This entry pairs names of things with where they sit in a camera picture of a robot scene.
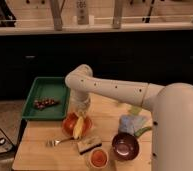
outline silver fork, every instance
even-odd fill
[[[66,142],[66,141],[73,140],[73,139],[74,139],[73,137],[68,137],[68,138],[65,138],[65,139],[62,139],[62,140],[48,140],[46,142],[46,146],[47,147],[55,147],[55,146],[59,145],[62,142]]]

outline small orange bowl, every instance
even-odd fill
[[[67,117],[63,120],[62,129],[69,136],[73,136],[74,126],[76,125],[77,120],[78,120],[78,117],[75,113],[69,113]],[[88,116],[86,116],[84,120],[83,130],[82,130],[83,137],[87,134],[87,132],[91,129],[91,127],[92,127],[92,121]]]
[[[89,154],[89,164],[94,169],[103,169],[107,166],[109,156],[102,147],[94,148]]]

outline wooden table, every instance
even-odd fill
[[[122,114],[128,114],[130,108],[129,104],[91,94],[88,115],[93,122],[93,127],[87,136],[99,135],[103,147],[110,151],[112,138],[118,130],[119,118]],[[140,115],[149,118],[146,126],[151,125],[149,111],[142,110]],[[64,142],[55,148],[45,147],[46,140],[65,137],[61,124],[61,121],[28,121],[13,163],[13,170],[90,170],[86,164],[88,154],[80,155],[78,153],[76,140]],[[152,132],[148,131],[139,138],[140,153],[137,158],[126,162],[111,160],[105,170],[150,171],[151,135]]]

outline banana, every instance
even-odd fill
[[[83,116],[79,116],[79,118],[77,119],[77,123],[74,126],[74,130],[73,130],[74,139],[79,139],[82,137],[83,125],[84,125],[84,118]]]

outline copper bowl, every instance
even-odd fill
[[[62,122],[62,129],[69,136],[73,136],[73,130],[74,130],[74,126],[76,125],[77,119],[78,117],[76,116],[75,113],[69,113]],[[88,116],[86,116],[84,120],[82,136],[85,136],[87,132],[91,129],[91,127],[92,127],[91,119]]]
[[[133,160],[139,154],[139,143],[133,135],[121,132],[114,136],[112,149],[117,159]]]

